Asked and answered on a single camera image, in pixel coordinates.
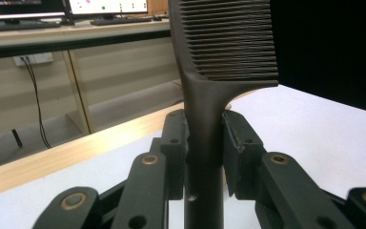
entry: white table surface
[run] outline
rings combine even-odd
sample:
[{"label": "white table surface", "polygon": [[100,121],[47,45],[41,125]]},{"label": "white table surface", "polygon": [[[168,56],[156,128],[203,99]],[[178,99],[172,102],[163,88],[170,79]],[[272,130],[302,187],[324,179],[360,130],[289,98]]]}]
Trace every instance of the white table surface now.
[{"label": "white table surface", "polygon": [[[366,112],[284,86],[232,102],[261,137],[268,152],[294,157],[323,189],[342,198],[366,186]],[[59,193],[89,186],[99,193],[124,180],[133,159],[149,151],[155,133],[133,144],[0,194],[0,229],[32,228]],[[228,198],[225,228],[260,228],[253,201]],[[170,228],[183,228],[183,201],[171,201]]]}]

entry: monitor screen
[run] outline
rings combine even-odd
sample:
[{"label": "monitor screen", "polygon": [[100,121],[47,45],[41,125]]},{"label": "monitor screen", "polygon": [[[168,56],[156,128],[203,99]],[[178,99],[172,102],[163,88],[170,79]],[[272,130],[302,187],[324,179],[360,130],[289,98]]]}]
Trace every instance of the monitor screen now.
[{"label": "monitor screen", "polygon": [[146,0],[68,0],[72,15],[147,12]]},{"label": "monitor screen", "polygon": [[0,0],[0,20],[63,15],[62,0]]}]

